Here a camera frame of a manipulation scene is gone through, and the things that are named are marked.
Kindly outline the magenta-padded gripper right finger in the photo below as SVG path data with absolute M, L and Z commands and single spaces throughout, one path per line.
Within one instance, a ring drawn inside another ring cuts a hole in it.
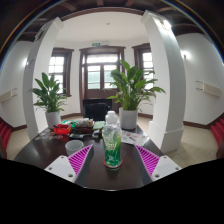
M 135 148 L 136 158 L 139 162 L 140 173 L 144 184 L 157 181 L 181 170 L 181 167 L 168 156 L 158 156 L 138 145 Z

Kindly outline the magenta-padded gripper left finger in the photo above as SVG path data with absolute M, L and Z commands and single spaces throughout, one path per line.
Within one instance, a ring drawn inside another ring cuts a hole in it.
M 45 171 L 75 183 L 91 160 L 92 147 L 93 145 L 88 145 L 69 156 L 60 155 L 45 168 Z

